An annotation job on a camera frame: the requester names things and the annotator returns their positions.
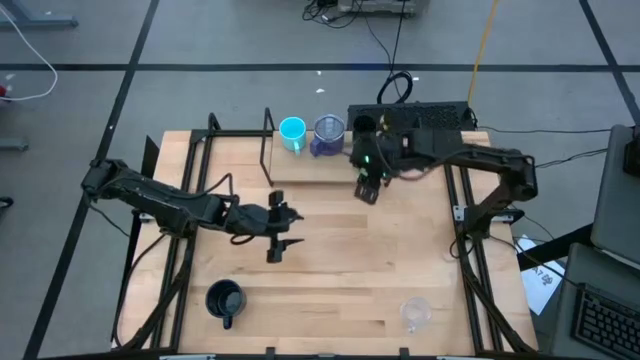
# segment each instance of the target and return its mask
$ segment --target yellow cable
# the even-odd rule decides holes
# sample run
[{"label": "yellow cable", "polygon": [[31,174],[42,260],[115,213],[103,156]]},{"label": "yellow cable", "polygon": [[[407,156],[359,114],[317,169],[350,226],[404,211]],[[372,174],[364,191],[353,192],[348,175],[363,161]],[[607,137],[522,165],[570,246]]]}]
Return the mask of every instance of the yellow cable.
[{"label": "yellow cable", "polygon": [[480,65],[480,61],[482,61],[482,56],[484,56],[484,46],[486,45],[487,38],[489,38],[489,33],[491,32],[491,24],[493,24],[493,18],[496,16],[498,1],[499,0],[493,0],[493,4],[491,5],[491,14],[489,15],[489,20],[487,20],[487,25],[484,28],[484,34],[482,34],[482,43],[480,43],[480,51],[478,52],[478,57],[476,57],[476,63],[473,65],[473,75],[471,75],[471,86],[469,86],[469,95],[467,96],[467,103],[469,103],[469,106],[471,106],[471,98],[473,98],[473,90],[476,87],[476,73],[478,72],[478,65]]}]

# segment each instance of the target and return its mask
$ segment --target gray floor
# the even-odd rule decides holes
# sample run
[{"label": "gray floor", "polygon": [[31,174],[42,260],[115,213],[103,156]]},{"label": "gray floor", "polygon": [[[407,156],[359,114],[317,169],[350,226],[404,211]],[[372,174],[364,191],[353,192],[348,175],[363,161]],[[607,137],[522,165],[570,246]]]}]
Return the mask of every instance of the gray floor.
[{"label": "gray floor", "polygon": [[[43,56],[62,64],[126,64],[149,0],[29,0],[34,10],[73,13],[74,30],[29,31]],[[620,64],[640,64],[634,0],[591,0]],[[383,63],[386,56],[362,19],[334,30],[303,22],[295,0],[161,0],[141,63]],[[490,0],[432,0],[428,13],[407,20],[399,63],[471,64]],[[371,19],[392,47],[397,21]],[[0,32],[0,64],[37,63],[11,31]],[[606,61],[578,1],[503,1],[486,48],[487,64],[587,64]],[[6,76],[13,74],[10,80]],[[21,358],[51,280],[75,209],[79,183],[95,156],[123,72],[61,71],[47,98],[0,108],[0,135],[26,136],[25,153],[0,153],[0,194],[16,204],[1,222],[0,357]],[[466,99],[469,72],[412,72],[411,101]],[[321,114],[346,118],[349,104],[375,101],[383,71],[138,72],[126,99],[109,156],[137,168],[144,136],[203,127],[214,111],[224,128],[257,128],[265,106],[275,119]],[[0,71],[12,96],[38,93],[48,72]],[[625,74],[640,95],[640,74]],[[500,129],[589,129],[631,125],[610,73],[496,73],[478,75],[473,107],[481,125]],[[518,147],[545,162],[606,146],[607,136],[492,134],[495,145]],[[540,170],[540,196],[521,204],[554,235],[590,222],[604,157]],[[128,209],[101,203],[128,228]],[[527,221],[515,230],[547,238]],[[41,356],[104,351],[120,285],[126,239],[89,214]],[[546,311],[536,323],[544,345]]]}]

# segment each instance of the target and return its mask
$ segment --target white paper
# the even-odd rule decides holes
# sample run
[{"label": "white paper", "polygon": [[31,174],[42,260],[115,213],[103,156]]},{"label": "white paper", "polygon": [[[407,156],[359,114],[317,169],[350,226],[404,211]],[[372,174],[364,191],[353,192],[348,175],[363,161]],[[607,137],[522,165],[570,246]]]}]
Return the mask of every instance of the white paper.
[{"label": "white paper", "polygon": [[[518,240],[518,245],[520,245],[520,248],[523,250],[528,250],[536,246],[526,235],[523,235]],[[558,265],[557,262],[549,261],[545,265],[564,276],[564,269]],[[551,295],[553,295],[553,292],[558,285],[560,285],[560,282],[562,282],[562,278],[544,266],[536,266],[527,271],[523,271],[521,275],[527,294],[529,309],[536,313],[536,315],[540,315],[549,302],[549,299],[551,299]]]}]

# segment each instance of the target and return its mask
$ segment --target purple cup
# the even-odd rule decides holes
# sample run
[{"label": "purple cup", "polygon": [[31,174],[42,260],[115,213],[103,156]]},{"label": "purple cup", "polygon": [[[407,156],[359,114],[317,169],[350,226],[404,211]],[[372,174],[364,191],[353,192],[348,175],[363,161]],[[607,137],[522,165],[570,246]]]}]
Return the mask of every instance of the purple cup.
[{"label": "purple cup", "polygon": [[344,147],[344,121],[336,115],[324,115],[316,120],[313,141],[309,147],[313,156],[332,156]]}]

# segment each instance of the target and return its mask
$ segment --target black mug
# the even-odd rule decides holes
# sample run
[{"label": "black mug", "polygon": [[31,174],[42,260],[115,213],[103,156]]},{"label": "black mug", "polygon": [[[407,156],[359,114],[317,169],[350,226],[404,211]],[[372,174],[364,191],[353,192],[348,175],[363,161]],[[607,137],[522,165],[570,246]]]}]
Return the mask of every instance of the black mug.
[{"label": "black mug", "polygon": [[233,317],[240,315],[247,304],[247,296],[235,281],[220,280],[207,291],[205,304],[209,313],[222,319],[225,330],[231,329]]}]

